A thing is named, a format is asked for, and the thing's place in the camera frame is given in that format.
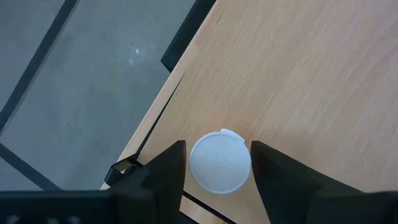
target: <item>gray floor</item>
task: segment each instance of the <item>gray floor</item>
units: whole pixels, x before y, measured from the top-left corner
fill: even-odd
[[[0,159],[0,170],[0,190],[40,190],[3,159]]]
[[[160,58],[193,2],[80,1],[0,142],[63,189],[98,189],[169,76]],[[0,1],[0,106],[61,4]]]

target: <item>white bottle cap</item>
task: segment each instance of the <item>white bottle cap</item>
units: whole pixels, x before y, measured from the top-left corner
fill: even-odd
[[[200,138],[190,154],[190,170],[195,181],[214,194],[229,194],[248,180],[251,158],[244,139],[222,129]]]

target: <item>black stripe on floor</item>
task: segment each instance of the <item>black stripe on floor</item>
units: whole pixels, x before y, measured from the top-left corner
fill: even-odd
[[[68,20],[76,2],[77,0],[66,0],[62,4],[61,9],[58,11],[57,16],[42,39],[16,87],[12,91],[11,96],[8,98],[4,108],[0,111],[0,134],[4,131],[7,123],[20,105],[26,91],[35,77],[35,74],[47,58],[53,43],[56,41],[59,33]]]
[[[23,161],[17,155],[15,155],[6,146],[0,143],[0,157],[8,162],[13,168],[18,170],[22,175],[28,178],[30,181],[35,183],[43,190],[61,190],[60,187],[55,185],[51,180],[48,180],[43,174],[34,169],[27,162]]]

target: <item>wooden table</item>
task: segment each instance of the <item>wooden table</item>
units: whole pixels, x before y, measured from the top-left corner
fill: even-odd
[[[228,128],[363,191],[398,189],[398,2],[218,0],[121,159],[178,85],[138,160]],[[267,215],[238,192],[185,190],[237,223]]]

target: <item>wood grain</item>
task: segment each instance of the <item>wood grain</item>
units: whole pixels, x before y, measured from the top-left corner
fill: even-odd
[[[181,199],[180,211],[198,223],[226,224],[223,220],[219,219],[212,213],[208,212],[184,196]]]
[[[219,0],[139,160],[228,128],[360,190],[397,190],[397,11],[393,0]],[[267,219],[252,177],[212,195],[187,170],[185,190],[230,219]]]

